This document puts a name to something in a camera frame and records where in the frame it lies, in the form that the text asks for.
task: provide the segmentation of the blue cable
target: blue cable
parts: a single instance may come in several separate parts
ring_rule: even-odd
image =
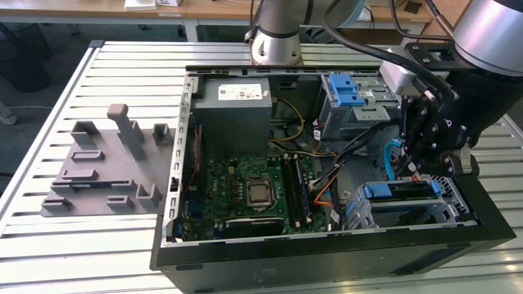
[[[395,181],[395,175],[394,175],[394,170],[393,170],[393,165],[391,165],[391,148],[393,146],[402,147],[402,143],[398,139],[394,139],[387,143],[385,146],[385,152],[383,152],[383,164],[385,164],[385,170],[387,172],[387,176],[390,178],[390,181]]]

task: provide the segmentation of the motherboard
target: motherboard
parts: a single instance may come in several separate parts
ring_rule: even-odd
[[[184,236],[194,241],[326,231],[313,207],[307,156],[208,160],[206,193],[186,201]]]

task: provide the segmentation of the blue plastic latch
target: blue plastic latch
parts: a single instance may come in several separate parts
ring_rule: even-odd
[[[366,194],[366,198],[373,198],[373,192],[370,191],[369,186],[363,187],[363,193]]]
[[[354,209],[355,206],[357,206],[357,203],[355,203],[355,201],[353,201],[351,204],[350,204],[349,207],[347,207],[347,210],[345,211],[345,217],[346,217],[346,218],[347,218],[347,216],[350,216],[351,211],[353,211],[353,209]]]
[[[358,85],[354,83],[350,75],[333,74],[329,75],[329,78],[339,106],[366,105],[366,100],[358,94]]]
[[[375,198],[393,197],[390,185],[387,183],[369,184]]]
[[[437,194],[437,196],[442,196],[442,187],[437,181],[431,182],[431,187],[433,187],[433,190],[434,190],[434,193]]]

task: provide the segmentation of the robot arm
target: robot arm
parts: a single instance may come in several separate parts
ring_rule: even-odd
[[[521,1],[475,0],[455,29],[454,42],[407,44],[411,59],[425,68],[449,71],[446,81],[457,95],[443,95],[415,78],[414,85],[425,94],[402,99],[401,175],[414,171],[442,176],[478,174],[470,149],[523,96],[522,31]]]
[[[322,24],[331,0],[263,0],[259,9],[259,30],[254,38],[252,62],[261,65],[302,63],[301,25]],[[330,14],[335,26],[358,19],[363,0],[343,1]]]

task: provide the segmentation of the wooden desk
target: wooden desk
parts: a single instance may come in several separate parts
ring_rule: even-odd
[[[124,0],[0,0],[0,21],[20,23],[104,23],[127,25],[184,25],[187,40],[198,42],[199,25],[247,26],[250,3],[230,0],[184,0],[178,7],[158,6],[156,10],[126,11]],[[394,29],[386,7],[371,7],[377,29]],[[398,10],[402,28],[421,34],[433,16]],[[369,28],[369,20],[351,28]]]
[[[214,18],[227,20],[248,20],[251,5],[247,2],[238,2],[230,0],[188,0],[187,10],[184,12],[186,18]],[[391,22],[391,10],[387,7],[371,7],[373,15],[377,22]],[[433,14],[423,7],[418,14],[409,13],[403,9],[398,9],[398,19],[401,22],[419,22],[430,23],[433,21]]]

